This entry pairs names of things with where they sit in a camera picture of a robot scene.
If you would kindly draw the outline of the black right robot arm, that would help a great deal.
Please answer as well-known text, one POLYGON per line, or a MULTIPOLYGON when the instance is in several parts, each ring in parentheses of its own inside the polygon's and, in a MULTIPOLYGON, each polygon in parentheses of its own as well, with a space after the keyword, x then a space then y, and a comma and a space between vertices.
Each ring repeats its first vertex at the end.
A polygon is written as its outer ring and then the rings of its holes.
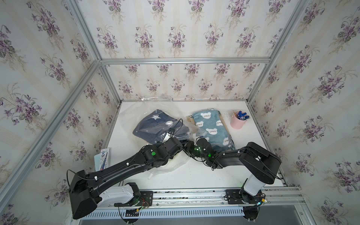
POLYGON ((184 143, 184 152, 192 159, 200 162, 212 170, 232 166, 244 166, 250 172, 250 177, 243 184, 239 194, 242 198, 258 197, 260 190, 267 184, 273 184, 278 178, 277 174, 282 163, 281 159, 256 144, 249 142, 240 149, 229 149, 223 152, 214 151, 205 138, 184 143))

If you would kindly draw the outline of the clear plastic vacuum bag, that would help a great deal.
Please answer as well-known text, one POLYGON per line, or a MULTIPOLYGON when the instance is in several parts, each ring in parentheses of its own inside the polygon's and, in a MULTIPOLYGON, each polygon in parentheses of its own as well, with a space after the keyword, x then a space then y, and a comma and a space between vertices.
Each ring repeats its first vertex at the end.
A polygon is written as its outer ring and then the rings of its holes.
POLYGON ((188 122, 170 99, 138 101, 119 114, 119 124, 140 148, 121 167, 127 176, 152 169, 156 169, 152 175, 179 169, 192 157, 195 140, 207 133, 188 122))

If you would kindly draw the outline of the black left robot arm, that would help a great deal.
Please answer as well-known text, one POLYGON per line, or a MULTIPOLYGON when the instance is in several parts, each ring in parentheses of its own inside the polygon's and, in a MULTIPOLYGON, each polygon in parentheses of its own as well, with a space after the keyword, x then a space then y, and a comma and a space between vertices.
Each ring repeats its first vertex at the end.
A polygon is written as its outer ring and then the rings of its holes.
POLYGON ((106 204, 134 205, 141 194, 134 182, 114 190, 111 189, 112 186, 138 173, 166 165, 168 160, 182 150, 182 143, 172 137, 164 143, 145 145, 134 156, 101 171, 76 172, 69 184, 72 218, 83 218, 95 211, 98 206, 106 204))

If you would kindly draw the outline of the teal bear pattern blanket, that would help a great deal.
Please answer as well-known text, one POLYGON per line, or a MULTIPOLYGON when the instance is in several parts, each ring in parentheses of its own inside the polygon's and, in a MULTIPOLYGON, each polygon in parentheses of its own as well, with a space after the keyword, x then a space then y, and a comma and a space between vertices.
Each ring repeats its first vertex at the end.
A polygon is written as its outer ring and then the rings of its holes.
POLYGON ((206 109, 192 114, 195 125, 206 131, 204 138, 216 152, 235 150, 231 135, 220 119, 220 112, 215 109, 206 109))

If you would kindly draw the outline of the beige blanket with orange pattern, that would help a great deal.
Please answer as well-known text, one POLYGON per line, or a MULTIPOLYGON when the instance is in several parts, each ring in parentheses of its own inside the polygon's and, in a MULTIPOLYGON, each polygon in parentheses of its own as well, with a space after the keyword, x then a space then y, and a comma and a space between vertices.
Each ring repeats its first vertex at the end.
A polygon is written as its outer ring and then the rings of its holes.
POLYGON ((206 132, 204 138, 210 143, 222 144, 225 142, 227 144, 231 140, 226 124, 218 110, 208 109, 195 112, 187 119, 206 132))

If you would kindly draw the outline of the navy star pattern blanket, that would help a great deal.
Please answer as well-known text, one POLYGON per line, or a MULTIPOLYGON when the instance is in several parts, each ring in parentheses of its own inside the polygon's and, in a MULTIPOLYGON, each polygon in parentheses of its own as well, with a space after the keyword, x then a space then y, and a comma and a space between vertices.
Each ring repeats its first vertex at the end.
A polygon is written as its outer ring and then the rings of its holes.
POLYGON ((181 119, 175 119, 162 110, 155 110, 145 116, 135 127, 132 134, 150 144, 162 143, 167 131, 175 128, 174 137, 183 140, 190 134, 190 129, 184 125, 181 119))

